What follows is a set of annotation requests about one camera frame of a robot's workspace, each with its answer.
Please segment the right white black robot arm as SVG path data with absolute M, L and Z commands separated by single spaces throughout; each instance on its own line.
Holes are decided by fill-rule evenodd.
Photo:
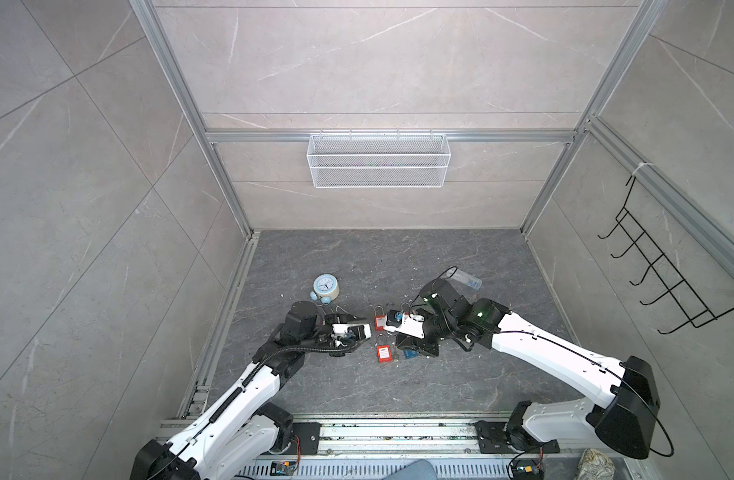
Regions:
M 553 335 L 488 298 L 469 302 L 454 287 L 449 268 L 422 287 L 405 310 L 391 310 L 385 328 L 400 350 L 436 357 L 452 340 L 464 351 L 476 345 L 512 355 L 563 381 L 581 398 L 555 403 L 521 401 L 505 427 L 518 450 L 561 439 L 603 444 L 633 459 L 654 453 L 652 440 L 665 427 L 651 365 L 601 355 Z

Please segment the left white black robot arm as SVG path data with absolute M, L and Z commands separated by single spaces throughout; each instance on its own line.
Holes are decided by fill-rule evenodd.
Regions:
M 271 399 L 302 368 L 307 353 L 341 357 L 371 336 L 364 318 L 326 314 L 311 301 L 294 303 L 240 378 L 167 442 L 143 446 L 130 477 L 231 479 L 259 455 L 286 451 L 293 416 Z

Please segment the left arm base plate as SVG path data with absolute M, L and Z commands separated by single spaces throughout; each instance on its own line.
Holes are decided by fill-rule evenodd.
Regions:
M 280 427 L 269 454 L 316 455 L 319 450 L 322 425 L 318 422 L 295 422 Z

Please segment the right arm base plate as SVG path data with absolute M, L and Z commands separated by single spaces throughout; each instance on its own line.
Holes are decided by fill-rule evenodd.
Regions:
M 479 450 L 482 454 L 555 454 L 561 449 L 557 440 L 540 442 L 522 427 L 512 427 L 507 422 L 490 422 L 479 420 L 473 424 Z

